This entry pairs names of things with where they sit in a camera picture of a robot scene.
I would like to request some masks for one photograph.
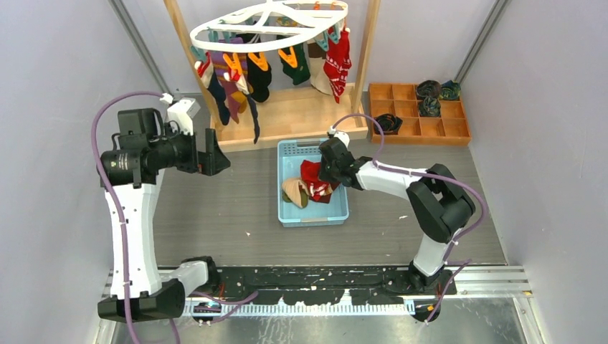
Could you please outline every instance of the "red christmas stocking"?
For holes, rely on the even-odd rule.
[[[342,30],[338,44],[329,40],[329,50],[327,51],[323,71],[329,78],[333,97],[337,103],[340,102],[340,96],[344,92],[346,76],[348,75],[348,69],[351,67],[350,48],[348,29]]]

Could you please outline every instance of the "white wall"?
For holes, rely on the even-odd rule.
[[[264,0],[178,0],[188,30]],[[348,3],[354,82],[367,13],[365,0]],[[200,92],[162,0],[123,0],[172,90]],[[369,82],[447,80],[456,75],[475,41],[494,0],[383,0],[371,52]],[[266,54],[272,66],[271,89],[293,87],[281,71],[276,53]]]
[[[470,145],[554,343],[605,343],[608,2],[512,1],[463,85]]]
[[[107,1],[4,1],[0,32],[0,343],[90,343],[112,263],[91,120],[116,95],[157,87]]]

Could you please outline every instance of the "hanging sock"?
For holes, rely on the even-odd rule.
[[[308,61],[310,62],[310,83],[319,92],[332,95],[329,78],[323,71],[327,53],[314,39],[308,41]]]
[[[215,99],[215,103],[217,104],[217,111],[219,113],[219,120],[223,125],[228,125],[230,122],[230,110],[226,107],[226,93],[224,88],[219,84],[217,80],[217,76],[213,71],[213,64],[211,63],[211,57],[209,53],[206,53],[206,62],[201,63],[197,61],[194,64],[196,71],[203,82],[203,86],[208,89],[209,93],[213,99]]]
[[[284,39],[286,36],[277,35],[277,39]],[[283,58],[281,63],[283,64],[283,72],[293,80],[294,85],[299,85],[302,82],[310,79],[310,70],[308,70],[308,63],[306,63],[306,54],[304,53],[304,44],[296,44],[293,47],[287,47],[281,49],[282,54],[286,57],[291,57],[291,49],[293,48],[293,54],[295,55],[296,67],[292,67],[290,62],[286,62]]]
[[[237,37],[240,37],[244,43],[260,42],[258,34],[238,34]],[[265,102],[270,96],[268,86],[272,82],[272,68],[267,64],[267,70],[263,70],[247,55],[247,70],[247,82],[253,88],[251,97],[256,102]]]
[[[260,124],[257,122],[257,105],[253,100],[251,95],[247,95],[247,102],[249,103],[249,108],[251,109],[251,117],[253,118],[253,144],[257,143],[257,139],[260,138]]]
[[[231,44],[243,43],[243,40],[239,37],[230,40]],[[247,76],[247,61],[244,54],[238,54],[238,60],[240,62],[243,74]],[[224,52],[212,52],[211,60],[213,63],[215,75],[219,80],[219,84],[224,88],[226,92],[226,98],[228,99],[228,109],[230,110],[230,117],[234,122],[239,122],[239,113],[243,113],[247,109],[247,98],[238,90],[234,82],[227,82],[224,79],[224,73],[229,72],[229,67],[224,60]]]
[[[351,43],[348,38],[348,29],[342,30],[338,44],[329,41],[329,50],[323,70],[329,77],[333,98],[340,103],[340,96],[346,88],[346,77],[348,70],[352,67],[351,62]]]

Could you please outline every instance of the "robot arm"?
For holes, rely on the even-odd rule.
[[[196,149],[192,118],[198,110],[195,100],[184,98],[167,110],[165,123],[155,109],[120,111],[119,147],[101,155],[128,224],[129,250],[124,252],[115,204],[106,191],[112,219],[113,273],[115,277],[123,274],[123,258],[127,254],[135,322],[180,316],[186,296],[214,278],[210,276],[213,262],[205,257],[190,259],[161,278],[154,254],[152,221],[164,169],[176,167],[178,171],[213,176],[230,167],[214,130],[206,129],[206,152]],[[122,279],[113,278],[110,297],[98,303],[99,316],[125,322],[124,299]]]
[[[339,181],[361,191],[375,190],[409,200],[424,236],[410,263],[408,280],[417,290],[428,288],[443,270],[444,255],[450,241],[475,213],[474,203],[459,186],[408,173],[417,171],[454,178],[443,165],[405,169],[378,162],[379,166],[385,167],[380,169],[369,157],[355,159],[348,151],[348,142],[348,134],[337,132],[319,146],[322,155],[319,179]]]

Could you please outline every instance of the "gray floor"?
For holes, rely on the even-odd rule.
[[[201,133],[206,125],[208,115],[199,113],[195,129]],[[350,144],[355,157],[371,156],[377,148],[367,140]],[[344,225],[286,229],[277,219],[277,150],[227,156],[232,167],[217,176],[166,172],[154,219],[159,264],[201,255],[220,266],[407,264],[416,254],[422,232],[407,201],[350,189],[351,215]],[[443,163],[482,191],[468,148],[388,145],[379,160],[412,168]],[[491,219],[461,240],[450,257],[467,258],[477,264],[505,262]]]
[[[512,299],[446,299],[429,327],[408,316],[248,317],[199,327],[177,321],[182,343],[525,343]],[[142,343],[175,343],[166,321],[139,322]],[[112,343],[132,343],[119,323]]]

